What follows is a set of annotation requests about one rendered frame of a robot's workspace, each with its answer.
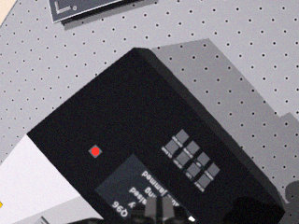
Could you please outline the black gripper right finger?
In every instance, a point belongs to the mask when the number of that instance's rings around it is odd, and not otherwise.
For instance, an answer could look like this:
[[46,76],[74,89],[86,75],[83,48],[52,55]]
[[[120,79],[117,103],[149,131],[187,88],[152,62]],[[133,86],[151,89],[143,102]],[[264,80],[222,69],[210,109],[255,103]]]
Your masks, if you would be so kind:
[[[173,205],[172,198],[159,197],[160,223],[159,224],[195,224],[193,220],[186,218],[186,209],[182,206]],[[175,214],[174,214],[175,213]],[[229,221],[216,222],[213,224],[235,224]]]

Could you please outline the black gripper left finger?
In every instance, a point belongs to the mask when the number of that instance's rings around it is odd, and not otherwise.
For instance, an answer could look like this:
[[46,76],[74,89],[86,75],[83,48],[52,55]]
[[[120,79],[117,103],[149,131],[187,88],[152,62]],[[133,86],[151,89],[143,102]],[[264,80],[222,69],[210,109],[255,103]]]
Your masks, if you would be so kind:
[[[146,209],[145,209],[146,208]],[[133,207],[130,217],[123,224],[159,224],[160,202],[159,197],[147,197],[146,205],[137,204]],[[108,224],[108,221],[90,217],[67,224]]]

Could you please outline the light grey benchtop lab instrument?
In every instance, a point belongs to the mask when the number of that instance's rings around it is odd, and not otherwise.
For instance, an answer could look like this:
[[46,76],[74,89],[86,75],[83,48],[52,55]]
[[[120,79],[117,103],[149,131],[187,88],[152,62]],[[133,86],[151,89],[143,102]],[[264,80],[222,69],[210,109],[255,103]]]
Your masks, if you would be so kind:
[[195,224],[278,224],[278,191],[151,52],[132,48],[41,120],[0,166],[0,224],[123,224],[147,196]]

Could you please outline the grey perforated base plate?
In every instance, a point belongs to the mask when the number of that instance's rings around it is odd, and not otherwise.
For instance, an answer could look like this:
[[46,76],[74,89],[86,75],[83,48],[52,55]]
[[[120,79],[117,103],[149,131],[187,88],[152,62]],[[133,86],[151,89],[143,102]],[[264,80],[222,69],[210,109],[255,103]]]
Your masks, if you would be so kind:
[[61,24],[16,0],[0,24],[0,165],[133,47],[151,52],[272,182],[299,224],[299,0],[138,0]]

